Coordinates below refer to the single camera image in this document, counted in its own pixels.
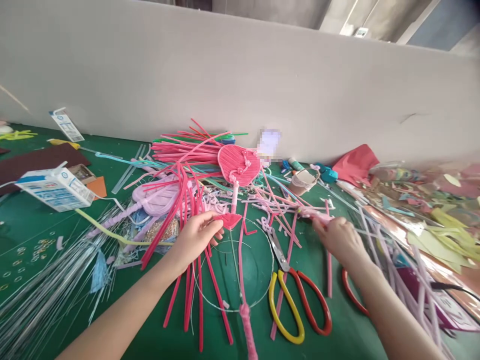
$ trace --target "black cable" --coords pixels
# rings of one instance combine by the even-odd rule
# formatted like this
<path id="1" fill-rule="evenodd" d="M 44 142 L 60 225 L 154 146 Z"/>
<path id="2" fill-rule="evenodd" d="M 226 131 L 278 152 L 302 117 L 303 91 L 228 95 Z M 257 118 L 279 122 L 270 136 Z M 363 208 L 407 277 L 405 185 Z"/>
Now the black cable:
<path id="1" fill-rule="evenodd" d="M 458 290 L 458 291 L 463 291 L 464 293 L 467 293 L 469 294 L 470 296 L 474 297 L 475 299 L 477 299 L 479 302 L 480 302 L 480 297 L 471 292 L 471 291 L 468 291 L 466 289 L 464 289 L 463 287 L 459 286 L 459 285 L 454 285 L 454 284 L 447 284 L 447 283 L 444 283 L 444 282 L 431 282 L 430 283 L 431 285 L 431 288 L 433 290 Z"/>

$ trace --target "scissors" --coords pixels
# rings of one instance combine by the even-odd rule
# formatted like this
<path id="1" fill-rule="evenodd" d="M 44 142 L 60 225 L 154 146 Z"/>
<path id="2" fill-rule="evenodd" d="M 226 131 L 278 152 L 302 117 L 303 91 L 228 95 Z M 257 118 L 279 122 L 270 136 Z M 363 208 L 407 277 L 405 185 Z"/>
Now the scissors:
<path id="1" fill-rule="evenodd" d="M 350 300 L 355 304 L 355 306 L 360 310 L 364 315 L 370 317 L 369 311 L 363 306 L 360 301 L 355 297 L 352 289 L 350 288 L 349 284 L 349 274 L 344 267 L 341 269 L 341 280 L 343 281 L 343 287 L 345 288 L 346 294 L 350 298 Z"/>
<path id="2" fill-rule="evenodd" d="M 304 324 L 302 323 L 302 319 L 300 318 L 299 311 L 297 310 L 297 307 L 295 306 L 292 296 L 290 295 L 290 292 L 287 289 L 287 286 L 285 285 L 285 282 L 284 282 L 284 273 L 289 273 L 295 279 L 296 287 L 298 288 L 298 292 L 300 293 L 301 302 L 303 304 L 303 308 L 305 309 L 306 315 L 308 317 L 308 322 L 310 323 L 311 327 L 317 334 L 328 336 L 330 332 L 332 332 L 332 316 L 330 315 L 330 310 L 327 305 L 327 302 L 325 301 L 324 296 L 320 292 L 319 288 L 314 284 L 312 280 L 310 280 L 308 276 L 306 276 L 301 271 L 294 270 L 287 263 L 287 259 L 285 259 L 284 253 L 282 252 L 282 248 L 280 247 L 279 239 L 277 238 L 275 229 L 272 228 L 271 233 L 267 233 L 267 235 L 268 235 L 268 239 L 270 240 L 270 244 L 273 249 L 273 252 L 275 253 L 276 259 L 278 260 L 278 264 L 281 268 L 281 270 L 280 269 L 278 270 L 278 274 L 274 272 L 271 275 L 270 287 L 268 289 L 268 299 L 270 302 L 270 310 L 271 310 L 271 314 L 273 315 L 273 320 L 275 321 L 278 329 L 283 334 L 283 336 L 285 336 L 286 339 L 293 344 L 300 345 L 305 340 Z M 293 316 L 295 318 L 295 322 L 298 327 L 298 336 L 291 335 L 287 331 L 287 329 L 285 329 L 285 327 L 282 325 L 282 323 L 280 322 L 279 316 L 277 315 L 277 310 L 276 310 L 275 301 L 274 301 L 275 284 L 277 283 L 277 278 L 278 278 L 278 281 L 280 282 L 281 289 L 285 293 L 285 297 L 288 301 L 288 304 L 290 305 L 291 311 L 293 312 Z M 323 308 L 323 313 L 325 314 L 325 325 L 323 329 L 320 329 L 317 326 L 317 322 L 315 321 L 312 311 L 310 310 L 310 305 L 305 295 L 304 287 L 302 285 L 302 282 L 300 281 L 300 278 L 303 279 L 303 281 L 305 281 L 308 285 L 310 285 L 310 287 L 313 289 L 318 299 L 320 300 L 321 307 Z"/>

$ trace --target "green work mat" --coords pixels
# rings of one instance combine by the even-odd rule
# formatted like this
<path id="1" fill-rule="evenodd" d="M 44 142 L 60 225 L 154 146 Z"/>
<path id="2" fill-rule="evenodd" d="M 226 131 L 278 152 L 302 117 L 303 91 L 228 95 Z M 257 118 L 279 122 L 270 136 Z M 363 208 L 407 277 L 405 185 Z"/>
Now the green work mat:
<path id="1" fill-rule="evenodd" d="M 56 130 L 21 125 L 15 125 L 14 128 L 19 131 L 31 129 L 32 132 L 39 135 L 25 140 L 1 141 L 1 147 L 12 151 L 0 155 L 0 161 L 8 157 L 49 147 L 51 145 L 47 143 L 48 139 L 64 139 L 63 134 Z M 81 146 L 129 160 L 135 156 L 140 144 L 141 142 L 138 141 L 86 135 Z M 95 157 L 90 152 L 80 151 L 91 161 L 92 165 L 89 166 L 89 169 L 96 176 L 105 177 L 107 193 L 110 196 L 110 191 L 128 165 Z M 272 165 L 271 168 L 274 173 L 279 174 L 277 165 Z M 135 180 L 142 174 L 144 172 L 141 169 L 136 169 L 129 181 Z M 280 194 L 278 185 L 273 182 L 270 182 L 270 185 L 274 192 Z M 352 201 L 336 186 L 333 187 L 342 197 L 349 202 Z M 117 198 L 119 200 L 128 199 L 132 189 L 120 190 Z M 320 186 L 315 186 L 303 196 L 313 206 L 324 206 L 324 201 L 321 198 L 328 199 L 329 197 L 329 193 Z M 339 200 L 331 198 L 335 206 L 331 215 L 351 219 L 351 211 L 348 210 L 348 207 Z M 112 206 L 111 201 L 96 200 L 91 207 L 84 209 L 84 211 L 97 218 L 108 206 Z M 237 212 L 242 214 L 242 211 L 243 204 L 239 203 Z M 243 237 L 245 292 L 247 302 L 250 305 L 258 302 L 265 294 L 272 275 L 272 255 L 268 240 L 266 235 L 256 226 L 258 225 L 256 219 L 260 219 L 264 215 L 265 213 L 257 208 L 248 207 L 247 217 L 250 221 L 246 222 L 247 229 L 249 231 L 258 230 L 256 234 Z M 292 214 L 288 215 L 289 221 L 291 221 L 292 216 Z M 0 221 L 4 222 L 0 226 L 0 275 L 3 276 L 0 277 L 0 303 L 12 295 L 25 281 L 44 269 L 50 261 L 59 257 L 61 251 L 56 251 L 55 247 L 55 240 L 58 236 L 64 236 L 64 244 L 68 246 L 89 226 L 89 223 L 75 212 L 55 212 L 29 194 L 20 192 L 11 194 L 0 205 Z M 273 226 L 277 230 L 279 224 L 274 222 Z M 238 228 L 239 226 L 232 231 L 231 236 L 234 240 L 238 240 Z M 286 255 L 289 239 L 283 235 L 282 231 L 277 231 L 277 234 Z M 327 298 L 325 249 L 308 220 L 302 219 L 297 222 L 296 234 L 302 248 L 293 246 L 290 264 L 294 269 L 302 271 L 310 277 Z M 230 309 L 238 309 L 240 297 L 232 246 L 228 241 L 229 236 L 228 233 L 225 234 L 224 241 L 212 250 L 211 261 L 223 300 L 229 304 Z M 238 243 L 234 242 L 233 244 L 235 258 L 238 258 L 236 253 Z M 38 249 L 42 249 L 40 257 L 36 261 L 32 261 L 33 253 Z M 161 255 L 155 253 L 147 270 L 160 259 Z M 274 261 L 274 270 L 278 270 L 276 261 Z M 333 322 L 331 334 L 325 337 L 317 335 L 313 331 L 307 320 L 297 287 L 289 278 L 287 286 L 305 327 L 305 341 L 301 345 L 295 345 L 287 341 L 279 331 L 276 333 L 275 341 L 270 339 L 273 317 L 270 312 L 268 297 L 265 296 L 251 308 L 251 325 L 260 359 L 386 359 L 385 351 L 372 323 L 360 313 L 347 297 L 341 281 L 341 267 L 335 259 L 333 259 L 332 270 L 333 297 L 326 299 Z M 108 300 L 105 297 L 99 303 L 94 318 L 96 319 L 105 311 L 142 275 L 143 272 L 139 266 L 118 270 L 113 291 Z M 218 306 L 207 266 L 202 268 L 202 279 L 205 300 Z M 278 296 L 279 287 L 280 285 L 277 284 L 275 298 Z M 322 327 L 324 314 L 320 302 L 309 286 L 304 286 L 304 288 L 313 315 L 318 325 Z M 168 326 L 164 328 L 163 323 L 173 293 L 173 285 L 168 288 L 128 347 L 123 359 L 138 359 L 139 357 L 143 359 L 247 359 L 247 344 L 240 315 L 231 312 L 227 315 L 233 335 L 233 345 L 230 346 L 220 311 L 209 305 L 207 301 L 203 302 L 204 346 L 203 352 L 199 352 L 199 292 L 195 292 L 192 305 L 193 330 L 190 327 L 187 332 L 184 332 L 185 289 L 185 276 L 183 276 Z M 92 298 L 93 295 L 89 295 L 85 302 L 73 306 L 61 321 L 49 329 L 50 334 L 45 338 L 44 344 L 38 348 L 35 359 L 54 359 L 88 326 L 89 317 L 93 310 Z M 298 333 L 297 326 L 286 299 L 282 303 L 280 319 L 288 331 L 296 336 Z M 458 333 L 457 339 L 451 339 L 446 335 L 443 338 L 457 359 L 480 358 L 478 334 Z"/>

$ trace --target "red fabric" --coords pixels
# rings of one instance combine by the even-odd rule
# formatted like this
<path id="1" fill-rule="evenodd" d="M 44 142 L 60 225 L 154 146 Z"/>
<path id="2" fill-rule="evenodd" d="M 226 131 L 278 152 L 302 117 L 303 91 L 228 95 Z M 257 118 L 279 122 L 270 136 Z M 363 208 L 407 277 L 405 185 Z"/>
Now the red fabric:
<path id="1" fill-rule="evenodd" d="M 215 216 L 214 220 L 223 220 L 223 227 L 227 230 L 232 230 L 235 225 L 242 219 L 240 214 L 225 213 L 222 215 Z"/>
<path id="2" fill-rule="evenodd" d="M 363 144 L 343 155 L 332 167 L 332 170 L 338 173 L 339 179 L 359 188 L 359 183 L 370 185 L 369 170 L 378 163 L 380 161 L 372 149 L 367 144 Z"/>

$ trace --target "heart-shaped craft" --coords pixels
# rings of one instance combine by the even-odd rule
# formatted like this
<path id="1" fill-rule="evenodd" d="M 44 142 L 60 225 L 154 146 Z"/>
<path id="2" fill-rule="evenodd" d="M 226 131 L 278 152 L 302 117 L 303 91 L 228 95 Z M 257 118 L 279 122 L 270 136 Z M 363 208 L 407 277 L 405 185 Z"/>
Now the heart-shaped craft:
<path id="1" fill-rule="evenodd" d="M 218 152 L 218 164 L 225 180 L 246 187 L 260 173 L 260 158 L 255 150 L 225 145 Z"/>
<path id="2" fill-rule="evenodd" d="M 239 223 L 239 221 L 242 219 L 242 216 L 239 214 L 232 214 L 232 213 L 225 213 L 222 215 L 217 215 L 213 217 L 214 220 L 222 220 L 223 221 L 223 227 L 227 230 L 232 230 L 235 225 Z"/>

